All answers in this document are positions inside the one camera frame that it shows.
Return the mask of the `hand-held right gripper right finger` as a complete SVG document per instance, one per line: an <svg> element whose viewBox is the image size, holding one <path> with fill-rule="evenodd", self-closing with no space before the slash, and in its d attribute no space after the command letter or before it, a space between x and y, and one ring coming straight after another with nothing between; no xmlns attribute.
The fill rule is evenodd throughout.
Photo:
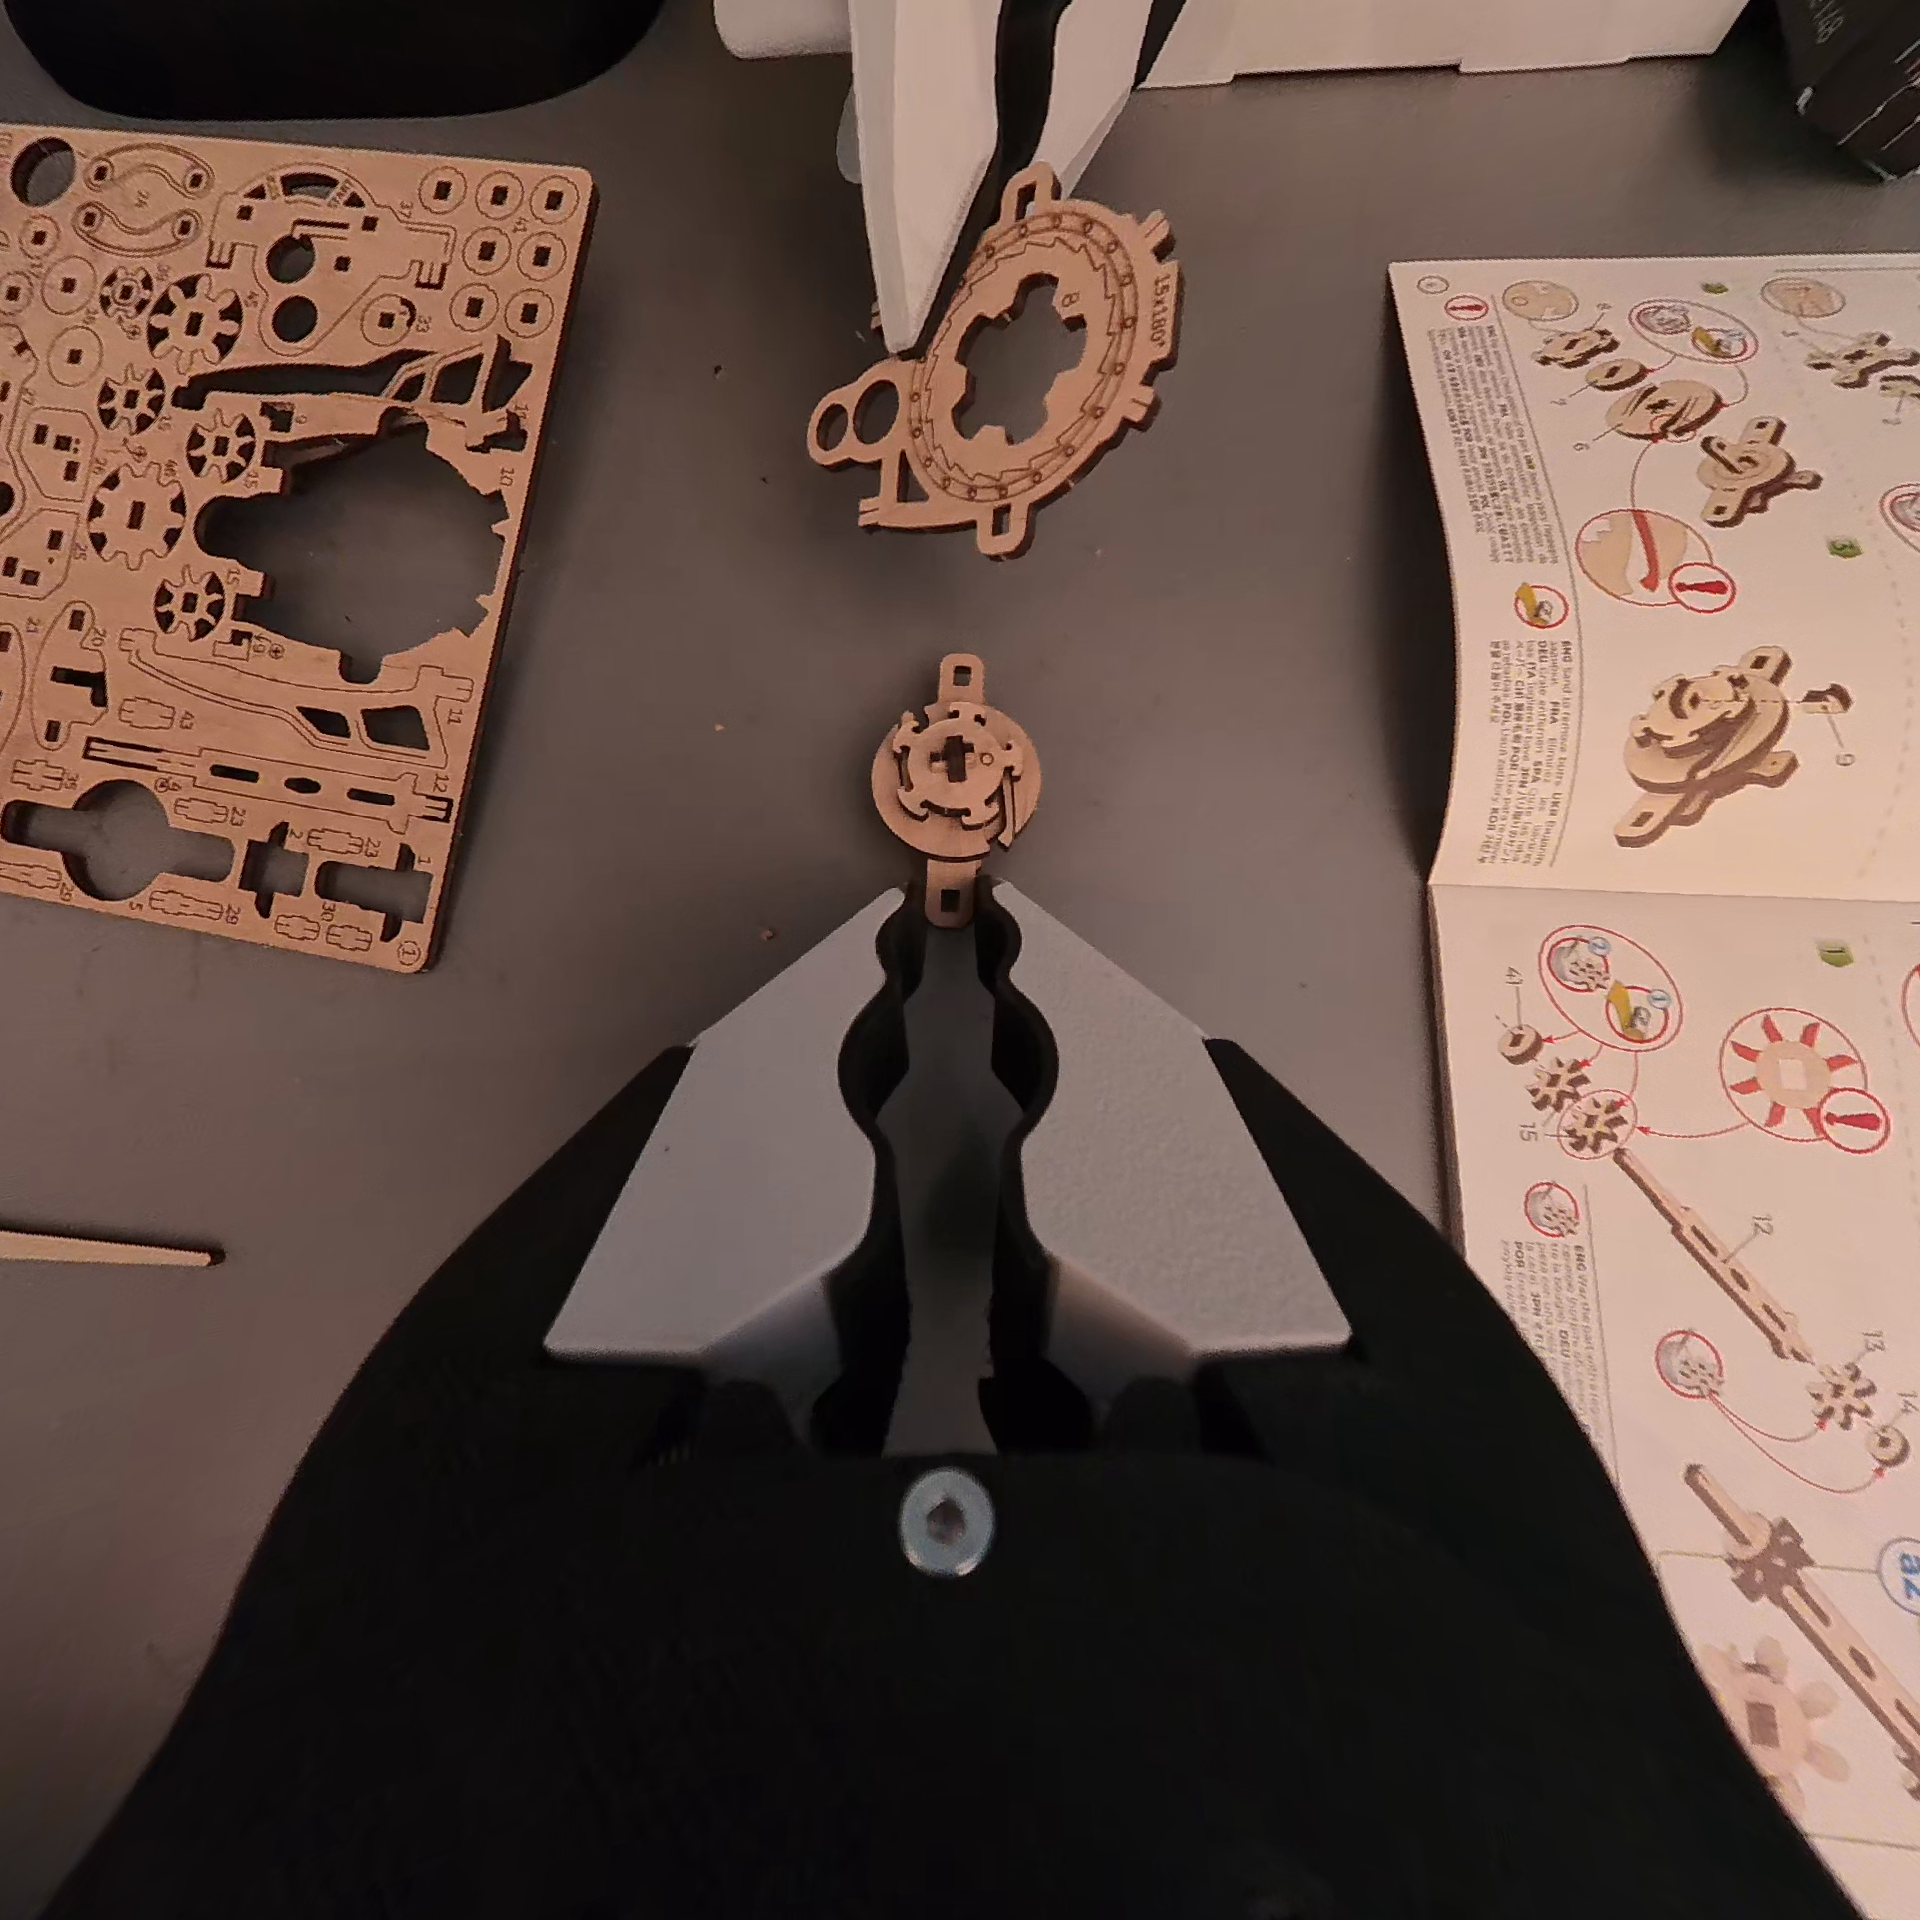
<svg viewBox="0 0 1920 1920"><path fill-rule="evenodd" d="M1319 1353L1351 1329L1202 1031L1005 882L981 898L999 1175L1002 1452L1079 1449L1140 1379Z"/></svg>

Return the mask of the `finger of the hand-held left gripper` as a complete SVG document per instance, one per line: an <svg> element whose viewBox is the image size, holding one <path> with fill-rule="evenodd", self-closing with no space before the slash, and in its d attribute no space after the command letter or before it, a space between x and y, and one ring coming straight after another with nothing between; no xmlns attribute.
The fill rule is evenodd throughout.
<svg viewBox="0 0 1920 1920"><path fill-rule="evenodd" d="M1156 63L1182 3L1004 3L1002 178L1040 161L1074 188Z"/></svg>
<svg viewBox="0 0 1920 1920"><path fill-rule="evenodd" d="M1045 154L1052 3L853 3L858 161L880 331L912 353L987 193Z"/></svg>

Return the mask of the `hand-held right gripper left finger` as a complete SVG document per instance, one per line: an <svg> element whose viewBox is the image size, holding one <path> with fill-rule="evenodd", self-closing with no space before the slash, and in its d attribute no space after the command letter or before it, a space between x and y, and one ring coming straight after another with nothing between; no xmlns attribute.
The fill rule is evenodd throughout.
<svg viewBox="0 0 1920 1920"><path fill-rule="evenodd" d="M920 912L892 890L690 1047L546 1349L775 1389L827 1452L884 1442L907 1343L895 1167Z"/></svg>

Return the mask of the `small round wooden assembly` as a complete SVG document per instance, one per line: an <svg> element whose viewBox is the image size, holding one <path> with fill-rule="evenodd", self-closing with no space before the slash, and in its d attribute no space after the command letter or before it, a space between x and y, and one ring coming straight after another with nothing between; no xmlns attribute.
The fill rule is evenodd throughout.
<svg viewBox="0 0 1920 1920"><path fill-rule="evenodd" d="M982 692L986 663L946 656L938 699L900 716L871 769L882 823L927 857L925 920L938 928L971 923L981 859L1013 847L1040 803L1034 741Z"/></svg>

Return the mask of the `laser-cut wooden parts sheet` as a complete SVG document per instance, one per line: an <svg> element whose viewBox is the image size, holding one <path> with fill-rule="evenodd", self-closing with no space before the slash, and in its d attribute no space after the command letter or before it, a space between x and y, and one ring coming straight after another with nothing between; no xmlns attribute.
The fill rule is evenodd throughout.
<svg viewBox="0 0 1920 1920"><path fill-rule="evenodd" d="M222 859L108 898L5 833L5 896L427 964L590 217L550 163L5 128L5 810L131 788ZM498 560L357 669L208 517L406 428Z"/></svg>

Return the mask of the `paper instruction booklet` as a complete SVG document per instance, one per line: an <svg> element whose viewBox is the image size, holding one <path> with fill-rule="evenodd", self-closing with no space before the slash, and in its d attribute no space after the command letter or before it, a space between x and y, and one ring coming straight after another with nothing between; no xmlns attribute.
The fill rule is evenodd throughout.
<svg viewBox="0 0 1920 1920"><path fill-rule="evenodd" d="M1916 253L1390 277L1462 1247L1746 1753L1916 1916Z"/></svg>

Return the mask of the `thin wooden stick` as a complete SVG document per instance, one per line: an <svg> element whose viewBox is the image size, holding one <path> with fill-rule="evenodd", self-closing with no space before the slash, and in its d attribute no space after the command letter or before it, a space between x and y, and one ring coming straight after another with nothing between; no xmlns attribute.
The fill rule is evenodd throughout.
<svg viewBox="0 0 1920 1920"><path fill-rule="evenodd" d="M222 1253L192 1247L87 1240L5 1227L0 1231L0 1258L16 1265L140 1265L206 1269L214 1266L222 1260Z"/></svg>

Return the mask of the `black pouch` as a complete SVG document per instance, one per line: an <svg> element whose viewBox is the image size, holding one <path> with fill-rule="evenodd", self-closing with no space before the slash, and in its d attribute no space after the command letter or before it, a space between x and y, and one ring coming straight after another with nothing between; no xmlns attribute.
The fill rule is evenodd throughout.
<svg viewBox="0 0 1920 1920"><path fill-rule="evenodd" d="M5 3L48 76L148 119L445 117L552 98L659 3Z"/></svg>

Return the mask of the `black box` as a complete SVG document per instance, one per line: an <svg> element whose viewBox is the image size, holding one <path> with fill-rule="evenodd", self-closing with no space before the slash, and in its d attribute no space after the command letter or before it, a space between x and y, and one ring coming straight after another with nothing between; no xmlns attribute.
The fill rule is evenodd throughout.
<svg viewBox="0 0 1920 1920"><path fill-rule="evenodd" d="M1795 107L1883 178L1917 171L1917 3L1781 3Z"/></svg>

